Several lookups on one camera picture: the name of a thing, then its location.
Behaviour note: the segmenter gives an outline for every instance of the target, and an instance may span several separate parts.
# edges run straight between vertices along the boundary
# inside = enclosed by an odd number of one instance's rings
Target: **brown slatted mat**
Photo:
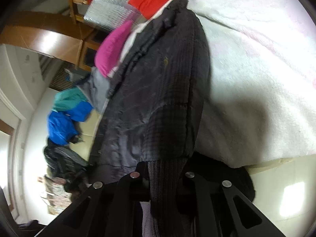
[[[49,85],[49,88],[56,91],[62,91],[71,88],[72,82],[66,80],[68,74],[66,73],[65,69],[72,69],[73,67],[73,64],[64,61],[64,63],[61,65],[60,69],[56,73],[54,79],[52,80],[51,84]]]

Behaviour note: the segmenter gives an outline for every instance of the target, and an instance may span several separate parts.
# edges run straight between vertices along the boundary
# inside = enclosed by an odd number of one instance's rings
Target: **silver bubble wrap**
[[[121,26],[126,20],[135,22],[141,14],[127,2],[128,0],[92,0],[84,20],[107,30]]]

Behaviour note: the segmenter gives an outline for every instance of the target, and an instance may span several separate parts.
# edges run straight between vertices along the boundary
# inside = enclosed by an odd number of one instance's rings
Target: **pink cloth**
[[[128,20],[120,27],[112,31],[100,45],[94,64],[104,77],[116,66],[123,45],[131,32],[133,21]]]

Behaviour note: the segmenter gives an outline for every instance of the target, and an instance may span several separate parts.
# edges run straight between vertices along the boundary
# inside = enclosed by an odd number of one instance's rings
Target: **silver rivet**
[[[232,186],[232,183],[229,180],[225,180],[222,182],[222,185],[226,188],[229,188],[230,186]]]
[[[95,189],[99,189],[99,188],[101,188],[101,187],[102,187],[102,185],[103,185],[103,183],[102,183],[102,182],[95,182],[95,183],[93,184],[93,188],[95,188]]]
[[[132,178],[137,178],[137,177],[140,176],[140,173],[134,171],[134,172],[132,172],[132,173],[130,174],[130,176],[131,176]]]
[[[185,176],[187,178],[193,178],[194,177],[194,173],[193,172],[186,172]]]

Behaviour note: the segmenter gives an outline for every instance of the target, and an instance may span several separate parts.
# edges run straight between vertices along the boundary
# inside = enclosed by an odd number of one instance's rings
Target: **fleece blanket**
[[[300,2],[189,0],[188,8],[211,52],[195,150],[230,167],[315,154],[316,27]]]

